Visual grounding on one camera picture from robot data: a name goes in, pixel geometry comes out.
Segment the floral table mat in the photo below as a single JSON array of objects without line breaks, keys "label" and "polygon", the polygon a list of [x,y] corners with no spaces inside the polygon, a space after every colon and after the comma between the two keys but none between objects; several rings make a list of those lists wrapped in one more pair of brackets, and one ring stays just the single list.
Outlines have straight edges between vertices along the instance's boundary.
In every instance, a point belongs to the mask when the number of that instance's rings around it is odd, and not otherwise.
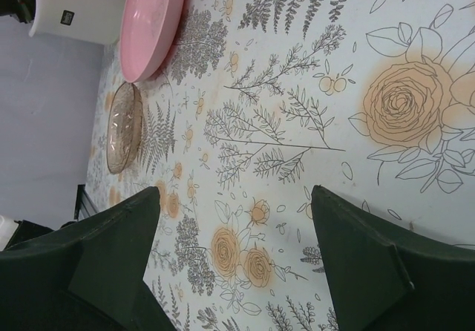
[{"label": "floral table mat", "polygon": [[323,186],[474,251],[474,0],[186,0],[142,97],[137,156],[106,161],[105,48],[86,189],[149,186],[144,281],[173,330],[340,330],[312,219]]}]

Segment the brown glass bowl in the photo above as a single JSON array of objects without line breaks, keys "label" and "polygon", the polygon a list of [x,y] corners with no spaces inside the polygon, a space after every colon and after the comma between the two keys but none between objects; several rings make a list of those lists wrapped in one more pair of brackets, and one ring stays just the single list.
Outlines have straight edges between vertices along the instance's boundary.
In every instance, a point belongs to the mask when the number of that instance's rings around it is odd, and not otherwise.
[{"label": "brown glass bowl", "polygon": [[124,82],[116,90],[108,118],[106,161],[119,174],[135,160],[142,138],[143,104],[139,89]]}]

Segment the pink round plate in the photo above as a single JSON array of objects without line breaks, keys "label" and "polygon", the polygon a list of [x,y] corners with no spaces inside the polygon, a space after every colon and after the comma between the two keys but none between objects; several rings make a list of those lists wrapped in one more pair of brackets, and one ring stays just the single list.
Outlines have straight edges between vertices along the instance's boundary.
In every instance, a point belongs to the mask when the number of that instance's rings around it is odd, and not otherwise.
[{"label": "pink round plate", "polygon": [[126,0],[119,60],[126,82],[148,79],[161,66],[174,41],[184,0]]}]

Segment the black metal base rail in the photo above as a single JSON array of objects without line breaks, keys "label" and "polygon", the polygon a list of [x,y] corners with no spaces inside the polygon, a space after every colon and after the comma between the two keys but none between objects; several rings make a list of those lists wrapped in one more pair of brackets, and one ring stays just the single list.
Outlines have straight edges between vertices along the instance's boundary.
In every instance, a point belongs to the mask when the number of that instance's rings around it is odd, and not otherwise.
[{"label": "black metal base rail", "polygon": [[99,210],[85,190],[85,184],[78,185],[73,214],[74,220],[84,220],[98,213]]}]

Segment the white plastic bin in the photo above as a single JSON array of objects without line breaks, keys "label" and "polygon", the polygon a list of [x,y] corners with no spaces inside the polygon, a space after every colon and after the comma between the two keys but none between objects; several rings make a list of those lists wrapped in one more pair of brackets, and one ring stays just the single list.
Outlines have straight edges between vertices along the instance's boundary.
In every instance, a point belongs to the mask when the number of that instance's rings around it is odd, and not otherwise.
[{"label": "white plastic bin", "polygon": [[36,0],[29,36],[52,34],[100,45],[119,38],[125,0]]}]

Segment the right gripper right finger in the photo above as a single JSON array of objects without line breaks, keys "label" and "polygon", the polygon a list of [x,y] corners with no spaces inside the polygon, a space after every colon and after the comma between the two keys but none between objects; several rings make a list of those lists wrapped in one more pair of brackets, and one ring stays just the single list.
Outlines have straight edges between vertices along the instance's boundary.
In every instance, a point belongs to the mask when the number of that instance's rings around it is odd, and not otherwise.
[{"label": "right gripper right finger", "polygon": [[323,186],[312,219],[340,330],[473,330],[474,251],[423,237]]}]

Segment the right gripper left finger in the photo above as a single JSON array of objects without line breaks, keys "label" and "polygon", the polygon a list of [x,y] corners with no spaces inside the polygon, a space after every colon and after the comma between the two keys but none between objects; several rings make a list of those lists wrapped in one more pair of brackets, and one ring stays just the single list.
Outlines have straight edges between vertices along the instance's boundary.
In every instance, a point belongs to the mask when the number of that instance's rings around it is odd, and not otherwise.
[{"label": "right gripper left finger", "polygon": [[160,217],[148,187],[57,230],[1,219],[3,330],[172,330],[143,277]]}]

